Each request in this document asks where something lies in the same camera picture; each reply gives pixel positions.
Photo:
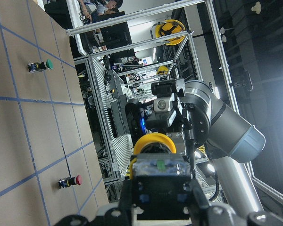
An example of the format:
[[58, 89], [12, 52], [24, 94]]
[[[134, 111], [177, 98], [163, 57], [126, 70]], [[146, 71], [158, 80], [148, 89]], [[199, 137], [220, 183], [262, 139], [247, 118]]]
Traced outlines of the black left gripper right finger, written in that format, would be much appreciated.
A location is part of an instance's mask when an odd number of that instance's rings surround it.
[[274, 213], [251, 212], [242, 218], [228, 204], [211, 204], [195, 179], [189, 182], [189, 188], [191, 202], [188, 210], [194, 226], [283, 226], [283, 218]]

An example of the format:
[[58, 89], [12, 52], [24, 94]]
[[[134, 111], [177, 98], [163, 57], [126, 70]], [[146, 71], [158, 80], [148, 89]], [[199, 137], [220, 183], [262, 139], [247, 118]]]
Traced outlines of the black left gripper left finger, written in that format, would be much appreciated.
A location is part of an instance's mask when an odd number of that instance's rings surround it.
[[138, 191], [136, 180], [125, 180], [118, 202], [104, 205], [98, 209], [96, 217], [89, 221], [82, 215], [68, 215], [55, 225], [57, 226], [132, 226], [134, 199]]

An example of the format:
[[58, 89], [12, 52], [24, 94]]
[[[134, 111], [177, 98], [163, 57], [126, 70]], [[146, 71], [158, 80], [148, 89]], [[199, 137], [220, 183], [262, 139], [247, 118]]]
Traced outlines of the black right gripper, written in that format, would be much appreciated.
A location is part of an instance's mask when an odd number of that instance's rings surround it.
[[198, 80], [158, 81], [151, 84], [157, 98], [141, 103], [130, 99], [125, 114], [133, 144], [149, 132], [183, 132], [186, 140], [203, 145], [211, 127], [211, 102]]

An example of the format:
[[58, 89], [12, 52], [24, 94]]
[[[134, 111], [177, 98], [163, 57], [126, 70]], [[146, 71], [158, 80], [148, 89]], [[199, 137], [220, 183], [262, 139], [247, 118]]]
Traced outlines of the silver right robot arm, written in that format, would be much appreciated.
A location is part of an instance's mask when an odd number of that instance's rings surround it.
[[262, 152], [264, 135], [201, 81], [158, 81], [151, 91], [154, 100], [131, 99], [125, 105], [134, 154], [177, 154], [194, 166], [193, 153], [204, 145], [233, 208], [241, 215], [261, 211], [245, 163]]

